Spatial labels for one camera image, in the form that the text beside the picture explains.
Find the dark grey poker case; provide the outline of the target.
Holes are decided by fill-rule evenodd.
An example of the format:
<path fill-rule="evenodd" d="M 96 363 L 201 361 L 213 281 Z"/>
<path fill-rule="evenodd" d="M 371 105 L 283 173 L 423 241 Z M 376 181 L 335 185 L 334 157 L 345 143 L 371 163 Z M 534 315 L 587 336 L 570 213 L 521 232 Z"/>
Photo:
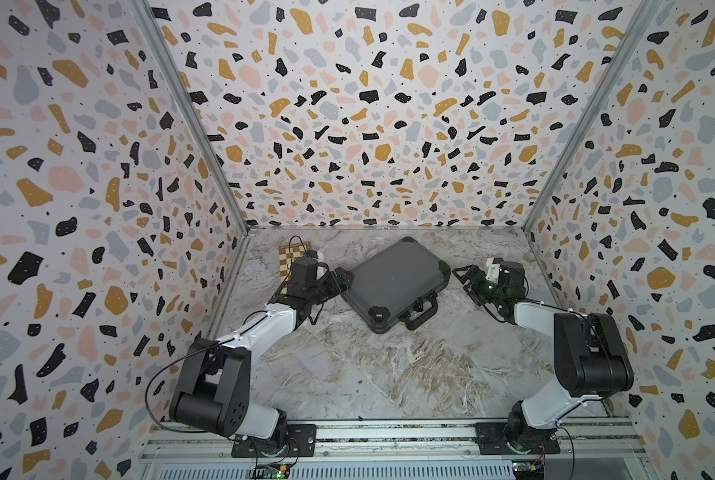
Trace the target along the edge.
<path fill-rule="evenodd" d="M 415 331 L 439 311 L 451 268 L 417 240 L 405 237 L 352 270 L 342 298 L 375 334 L 402 323 Z"/>

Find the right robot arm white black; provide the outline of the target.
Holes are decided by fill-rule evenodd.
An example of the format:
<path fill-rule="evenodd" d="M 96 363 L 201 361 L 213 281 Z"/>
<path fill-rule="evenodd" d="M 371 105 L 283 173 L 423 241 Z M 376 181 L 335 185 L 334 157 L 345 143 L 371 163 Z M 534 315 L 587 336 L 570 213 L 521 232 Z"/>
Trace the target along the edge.
<path fill-rule="evenodd" d="M 453 276 L 476 306 L 499 323 L 539 332 L 553 340 L 553 379 L 521 400 L 497 438 L 518 454 L 557 452 L 551 445 L 561 420 L 587 402 L 603 402 L 630 390 L 635 374 L 617 322 L 607 314 L 582 314 L 529 298 L 523 266 L 489 259 L 485 269 L 459 267 Z"/>

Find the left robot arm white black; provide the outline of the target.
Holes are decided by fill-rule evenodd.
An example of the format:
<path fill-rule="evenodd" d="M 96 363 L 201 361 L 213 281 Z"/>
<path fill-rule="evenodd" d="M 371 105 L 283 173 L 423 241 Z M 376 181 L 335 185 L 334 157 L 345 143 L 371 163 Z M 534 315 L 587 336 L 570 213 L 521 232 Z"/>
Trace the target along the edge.
<path fill-rule="evenodd" d="M 294 260 L 269 302 L 239 330 L 189 347 L 169 407 L 170 419 L 223 437 L 287 442 L 286 414 L 250 401 L 251 363 L 302 324 L 318 319 L 317 306 L 347 292 L 354 274 L 314 257 Z"/>

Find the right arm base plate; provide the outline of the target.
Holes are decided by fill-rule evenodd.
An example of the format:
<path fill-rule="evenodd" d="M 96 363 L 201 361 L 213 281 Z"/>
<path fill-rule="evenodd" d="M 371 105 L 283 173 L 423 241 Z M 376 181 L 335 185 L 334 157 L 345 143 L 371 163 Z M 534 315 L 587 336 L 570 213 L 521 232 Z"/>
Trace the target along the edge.
<path fill-rule="evenodd" d="M 475 444 L 481 455 L 559 454 L 555 429 L 535 429 L 511 422 L 475 424 Z"/>

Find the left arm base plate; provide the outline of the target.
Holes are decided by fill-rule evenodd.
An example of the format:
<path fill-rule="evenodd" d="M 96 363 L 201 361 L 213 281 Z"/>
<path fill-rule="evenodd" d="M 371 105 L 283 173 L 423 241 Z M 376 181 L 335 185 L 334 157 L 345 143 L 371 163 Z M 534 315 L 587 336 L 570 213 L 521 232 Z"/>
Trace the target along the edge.
<path fill-rule="evenodd" d="M 271 438 L 241 436 L 232 446 L 231 457 L 243 459 L 307 458 L 314 455 L 317 426 L 295 423 L 277 427 Z"/>

